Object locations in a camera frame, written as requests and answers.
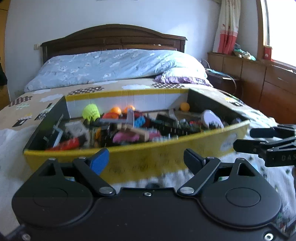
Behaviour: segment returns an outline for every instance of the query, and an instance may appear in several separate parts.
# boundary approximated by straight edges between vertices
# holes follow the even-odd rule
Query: yellow box
[[[114,102],[110,98],[121,100],[118,106],[125,108],[127,105],[140,106],[139,110],[149,111],[178,108],[180,103],[187,101],[193,110],[202,111],[203,106],[208,107],[208,97],[188,89],[165,89],[144,91],[111,91],[89,95],[66,96],[61,99],[41,122],[30,141],[24,149],[24,155],[32,170],[37,170],[50,157],[55,157],[59,162],[71,162],[74,158],[90,157],[100,149],[84,149],[69,151],[43,151],[38,144],[52,126],[64,114],[64,118],[78,117],[87,103],[96,103],[100,113],[110,110]],[[223,106],[219,102],[212,102],[213,111],[217,115],[223,111],[230,119],[241,118],[241,123],[197,134],[179,137],[167,142],[147,142],[128,146],[109,147],[110,160],[101,173],[101,177],[108,183],[122,183],[137,181],[159,176],[162,173],[184,170],[183,153],[186,148],[191,148],[203,157],[220,157],[233,151],[232,144],[236,139],[242,139],[247,132],[250,121],[238,113]]]

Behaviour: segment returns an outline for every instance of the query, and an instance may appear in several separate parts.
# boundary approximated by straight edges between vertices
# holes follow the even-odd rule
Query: toy pile
[[[211,110],[203,113],[189,112],[188,103],[182,103],[180,110],[141,112],[134,106],[123,111],[114,107],[100,115],[95,104],[85,107],[83,121],[72,121],[58,128],[50,139],[47,150],[72,150],[77,148],[103,148],[144,142],[164,142],[194,133],[224,128],[228,123]],[[239,123],[239,118],[232,124]]]

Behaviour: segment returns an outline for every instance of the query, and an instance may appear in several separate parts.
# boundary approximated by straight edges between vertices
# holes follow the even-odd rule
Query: white wall
[[[258,52],[258,13],[256,0],[241,0],[241,17],[237,43],[242,50],[257,57]]]
[[[108,24],[138,25],[185,36],[185,52],[206,58],[212,50],[220,5],[212,0],[11,0],[5,35],[5,65],[10,98],[42,66],[43,43],[78,30]]]

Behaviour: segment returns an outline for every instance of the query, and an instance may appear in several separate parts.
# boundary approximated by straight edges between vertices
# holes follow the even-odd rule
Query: purple ruffle trim
[[[213,87],[208,80],[196,77],[163,77],[162,75],[158,75],[155,77],[155,81],[164,84],[197,84]]]

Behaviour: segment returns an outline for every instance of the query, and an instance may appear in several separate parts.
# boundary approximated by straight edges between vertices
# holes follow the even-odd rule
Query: neon green shuttlecock
[[[83,109],[82,117],[83,117],[83,119],[87,119],[88,121],[91,121],[91,118],[96,120],[97,118],[100,118],[101,116],[100,116],[98,107],[95,104],[89,104]]]

